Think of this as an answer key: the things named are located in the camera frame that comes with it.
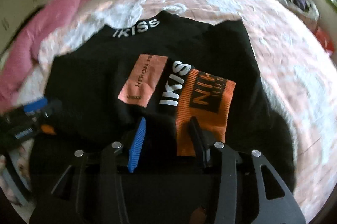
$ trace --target orange tag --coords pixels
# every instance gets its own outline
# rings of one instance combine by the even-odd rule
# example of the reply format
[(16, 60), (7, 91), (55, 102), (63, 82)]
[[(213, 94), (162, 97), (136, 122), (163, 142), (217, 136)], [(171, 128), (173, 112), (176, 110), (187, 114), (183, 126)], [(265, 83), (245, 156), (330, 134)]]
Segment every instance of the orange tag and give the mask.
[(146, 107), (163, 73), (168, 57), (141, 54), (118, 99)]
[(54, 127), (47, 125), (47, 124), (42, 124), (41, 125), (41, 130), (43, 133), (47, 135), (56, 135)]
[(177, 155), (195, 156), (188, 122), (195, 116), (204, 130), (225, 142), (225, 132), (235, 82), (192, 69), (181, 91), (176, 115)]

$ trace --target metal clamp jaw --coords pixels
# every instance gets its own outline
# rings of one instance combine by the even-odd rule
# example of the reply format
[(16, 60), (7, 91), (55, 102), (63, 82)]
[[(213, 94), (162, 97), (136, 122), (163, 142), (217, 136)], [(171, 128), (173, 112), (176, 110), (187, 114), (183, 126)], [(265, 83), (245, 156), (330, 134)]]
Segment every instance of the metal clamp jaw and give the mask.
[[(208, 223), (214, 224), (305, 224), (305, 218), (296, 203), (291, 191), (282, 178), (258, 150), (250, 155), (232, 150), (222, 142), (217, 142), (209, 131), (202, 130), (195, 117), (189, 122), (191, 136), (199, 166), (205, 170), (218, 166), (221, 168), (219, 195), (215, 216), (208, 218)], [(265, 186), (266, 177), (262, 170), (268, 170), (269, 179), (279, 187), (276, 198), (267, 198)], [(249, 187), (256, 187), (257, 200), (255, 212), (248, 217), (242, 217), (247, 212), (238, 212), (238, 201), (245, 203), (245, 186), (238, 176), (247, 176)]]
[(97, 223), (128, 223), (121, 180), (117, 172), (117, 156), (123, 151), (120, 142), (107, 146), (101, 153), (77, 150), (72, 163), (66, 168), (48, 193), (39, 200), (30, 223), (86, 224), (85, 194), (86, 168), (99, 166), (97, 198), (92, 200), (100, 216)]

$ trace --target black sweatshirt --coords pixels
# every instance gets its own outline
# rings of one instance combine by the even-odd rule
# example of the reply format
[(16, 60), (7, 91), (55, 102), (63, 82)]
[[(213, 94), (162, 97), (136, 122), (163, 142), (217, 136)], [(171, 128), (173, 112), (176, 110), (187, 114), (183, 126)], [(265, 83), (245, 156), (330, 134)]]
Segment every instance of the black sweatshirt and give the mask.
[[(144, 145), (151, 147), (148, 155), (142, 150), (143, 159), (190, 156), (184, 126), (191, 115), (231, 148), (260, 150), (294, 189), (290, 132), (271, 109), (240, 20), (212, 26), (162, 11), (132, 28), (104, 26), (75, 52), (55, 58), (45, 96), (59, 98), (73, 114), (52, 120), (58, 137), (35, 140), (36, 191), (47, 183), (41, 174), (56, 173), (65, 155), (120, 140), (141, 117), (147, 121)], [(55, 153), (64, 159), (53, 167)]]

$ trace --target white lettering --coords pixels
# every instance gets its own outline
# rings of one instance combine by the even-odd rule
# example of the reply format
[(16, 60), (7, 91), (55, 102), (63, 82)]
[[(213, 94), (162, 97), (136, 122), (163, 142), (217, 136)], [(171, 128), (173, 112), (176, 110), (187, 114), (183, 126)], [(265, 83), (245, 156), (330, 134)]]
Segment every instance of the white lettering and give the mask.
[(179, 72), (179, 75), (181, 75), (181, 76), (185, 76), (191, 70), (191, 68), (192, 68), (192, 66), (190, 66), (189, 64), (183, 64), (180, 61), (175, 61), (173, 63), (173, 66), (172, 66), (173, 72), (174, 73)]
[(128, 29), (122, 29), (121, 32), (118, 34), (118, 37), (120, 38), (122, 35), (124, 37), (128, 37), (129, 36), (129, 34), (127, 33), (128, 31), (130, 31), (129, 28)]
[(169, 86), (168, 82), (165, 84), (165, 89), (167, 92), (173, 92), (175, 90), (180, 90), (181, 88), (183, 88), (181, 84), (173, 84), (172, 86)]
[(178, 99), (179, 95), (173, 92), (163, 92), (163, 97)]
[(149, 21), (150, 27), (156, 27), (160, 22), (156, 19)]
[(177, 106), (178, 102), (175, 101), (175, 100), (161, 100), (161, 101), (159, 101), (159, 104), (166, 104), (166, 105)]
[(28, 128), (27, 130), (22, 131), (21, 133), (16, 134), (15, 138), (17, 138), (17, 139), (22, 138), (22, 137), (28, 135), (29, 133), (31, 133), (32, 131), (33, 131), (32, 128)]
[(137, 24), (137, 32), (143, 33), (149, 29), (149, 27), (146, 25), (145, 21), (141, 21), (139, 24)]
[(118, 31), (119, 31), (119, 29), (117, 29), (117, 30), (116, 30), (116, 32), (115, 32), (115, 34), (114, 34), (114, 35), (112, 35), (112, 37), (113, 37), (113, 38), (115, 38), (115, 37), (116, 37), (116, 35), (117, 35)]
[(183, 79), (181, 79), (181, 78), (179, 78), (178, 76), (176, 76), (176, 75), (173, 75), (173, 74), (171, 74), (170, 76), (168, 76), (170, 79), (173, 79), (173, 80), (175, 80), (176, 82), (178, 82), (178, 83), (180, 83), (180, 84), (184, 84), (184, 80)]

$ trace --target red object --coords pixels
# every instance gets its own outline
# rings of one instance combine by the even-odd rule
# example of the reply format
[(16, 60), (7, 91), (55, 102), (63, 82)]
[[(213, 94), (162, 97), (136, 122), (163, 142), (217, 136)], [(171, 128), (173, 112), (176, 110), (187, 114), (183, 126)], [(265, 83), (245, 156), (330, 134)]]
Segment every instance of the red object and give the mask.
[(322, 28), (317, 27), (315, 36), (329, 56), (335, 53), (335, 47), (330, 36)]

